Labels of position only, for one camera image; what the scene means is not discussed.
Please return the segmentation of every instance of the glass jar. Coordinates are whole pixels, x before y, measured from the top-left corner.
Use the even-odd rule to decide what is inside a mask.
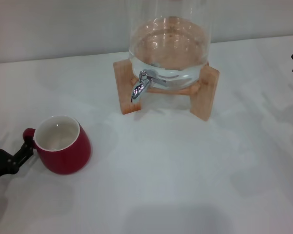
[[[150,71],[159,80],[150,79],[150,85],[161,89],[178,90],[195,83],[208,61],[211,2],[128,0],[134,75],[141,78],[141,71]]]

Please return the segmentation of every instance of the faucet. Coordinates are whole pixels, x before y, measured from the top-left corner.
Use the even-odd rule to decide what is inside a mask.
[[[143,94],[154,83],[160,86],[167,86],[167,82],[163,79],[157,78],[157,74],[152,70],[142,70],[139,73],[139,80],[135,83],[131,92],[131,102],[136,104]]]

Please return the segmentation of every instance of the water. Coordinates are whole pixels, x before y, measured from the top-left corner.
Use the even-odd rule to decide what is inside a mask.
[[[208,45],[196,24],[178,17],[157,18],[136,30],[129,58],[135,76],[143,69],[154,70],[167,81],[166,89],[181,89],[199,79],[207,63]]]
[[[44,129],[38,144],[47,150],[60,150],[74,142],[78,128],[74,123],[58,123]]]

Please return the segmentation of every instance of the white table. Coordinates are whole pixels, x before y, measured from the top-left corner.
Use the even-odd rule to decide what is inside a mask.
[[[120,112],[115,53],[0,64],[0,147],[56,114],[93,155],[73,175],[32,157],[0,178],[0,234],[293,234],[293,36],[212,44],[212,117],[148,94]]]

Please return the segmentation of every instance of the red mug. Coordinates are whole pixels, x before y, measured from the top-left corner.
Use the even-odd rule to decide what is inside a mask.
[[[57,174],[70,174],[89,160],[91,145],[79,122],[69,116],[53,116],[37,129],[27,128],[23,138],[33,137],[43,164]]]

